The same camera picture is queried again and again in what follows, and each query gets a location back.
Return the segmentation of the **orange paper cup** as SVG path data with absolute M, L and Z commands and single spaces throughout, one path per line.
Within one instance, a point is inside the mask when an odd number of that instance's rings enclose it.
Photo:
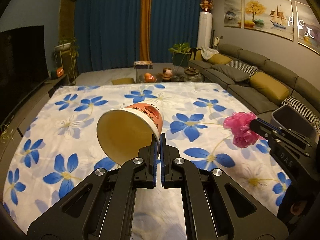
M 105 154 L 118 165 L 138 156 L 141 148 L 160 143 L 163 113 L 154 104 L 134 103 L 104 113 L 97 123 L 97 139 Z

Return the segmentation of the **patterned black white pillow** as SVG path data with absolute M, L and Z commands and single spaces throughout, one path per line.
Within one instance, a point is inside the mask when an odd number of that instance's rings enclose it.
M 306 105 L 300 102 L 294 96 L 289 96 L 281 102 L 281 105 L 289 105 L 295 109 L 300 115 L 306 118 L 313 127 L 319 132 L 319 117 L 315 115 Z

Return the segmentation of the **patterned pillow far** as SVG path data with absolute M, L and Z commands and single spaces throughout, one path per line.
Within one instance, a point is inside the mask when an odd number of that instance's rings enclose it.
M 227 65 L 248 74 L 249 77 L 252 77 L 254 74 L 258 72 L 258 68 L 256 66 L 252 66 L 240 61 L 232 60 L 229 63 L 227 63 Z

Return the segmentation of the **floral blue white tablecloth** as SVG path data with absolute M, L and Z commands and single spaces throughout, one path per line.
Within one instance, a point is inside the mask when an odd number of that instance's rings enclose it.
M 213 83 L 60 88 L 13 154 L 1 239 L 286 239 L 257 117 Z

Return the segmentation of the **grey flat cushion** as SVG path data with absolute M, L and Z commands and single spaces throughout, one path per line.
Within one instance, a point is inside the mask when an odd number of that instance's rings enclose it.
M 222 74 L 225 74 L 235 82 L 243 82 L 249 79 L 249 75 L 247 73 L 224 64 L 215 64 L 212 66 L 212 68 L 221 72 Z

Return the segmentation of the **yellow cushion far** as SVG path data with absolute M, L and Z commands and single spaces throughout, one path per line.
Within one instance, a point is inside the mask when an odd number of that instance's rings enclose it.
M 230 57 L 222 54 L 215 54 L 208 60 L 210 64 L 228 64 L 231 61 L 232 59 Z

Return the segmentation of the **glass coffee table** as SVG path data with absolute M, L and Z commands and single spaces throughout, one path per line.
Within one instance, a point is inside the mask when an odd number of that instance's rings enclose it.
M 112 85 L 161 82 L 203 82 L 203 77 L 195 68 L 153 66 L 150 69 L 136 69 L 136 79 L 132 77 L 114 79 Z

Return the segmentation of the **right framed painting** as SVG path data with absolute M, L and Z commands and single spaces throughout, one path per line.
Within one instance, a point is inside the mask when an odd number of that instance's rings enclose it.
M 298 43 L 319 54 L 319 22 L 310 6 L 295 2 L 297 12 Z

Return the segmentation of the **tv cabinet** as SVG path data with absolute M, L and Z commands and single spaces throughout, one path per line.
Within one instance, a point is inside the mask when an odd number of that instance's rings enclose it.
M 27 128 L 54 92 L 69 85 L 67 74 L 45 81 L 22 102 L 10 124 L 1 128 L 1 176 L 6 177 L 13 155 Z

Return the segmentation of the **white standing air conditioner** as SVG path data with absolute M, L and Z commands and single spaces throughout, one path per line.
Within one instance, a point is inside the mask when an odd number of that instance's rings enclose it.
M 198 48 L 208 48 L 210 46 L 210 40 L 212 36 L 212 14 L 210 12 L 200 12 L 199 18 L 199 31 L 197 37 Z

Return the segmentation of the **green potted plant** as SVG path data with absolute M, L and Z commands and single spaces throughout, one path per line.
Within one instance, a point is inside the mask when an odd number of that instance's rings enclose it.
M 191 53 L 190 44 L 188 42 L 174 44 L 168 49 L 172 53 L 172 63 L 174 65 L 174 74 L 177 74 L 177 67 L 186 68 L 189 64 Z

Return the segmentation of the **orange flower bouquet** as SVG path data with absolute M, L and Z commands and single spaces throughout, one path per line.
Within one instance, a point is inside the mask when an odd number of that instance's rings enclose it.
M 211 0 L 201 0 L 200 1 L 201 11 L 211 12 L 211 10 L 213 9 L 213 6 L 214 6 L 214 3 Z

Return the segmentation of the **black television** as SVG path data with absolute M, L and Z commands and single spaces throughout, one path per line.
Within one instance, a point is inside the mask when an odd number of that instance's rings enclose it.
M 48 79 L 44 26 L 1 32 L 1 124 Z

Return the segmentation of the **orange curtain strip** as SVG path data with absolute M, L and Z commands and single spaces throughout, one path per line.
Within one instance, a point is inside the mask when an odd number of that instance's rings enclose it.
M 152 0 L 140 0 L 139 56 L 142 61 L 150 61 Z

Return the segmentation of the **blue curtain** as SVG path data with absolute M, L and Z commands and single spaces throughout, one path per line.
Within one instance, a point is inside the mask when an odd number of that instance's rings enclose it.
M 197 44 L 201 0 L 152 0 L 150 61 L 168 63 L 177 43 Z M 140 0 L 76 0 L 79 72 L 131 67 L 140 60 Z

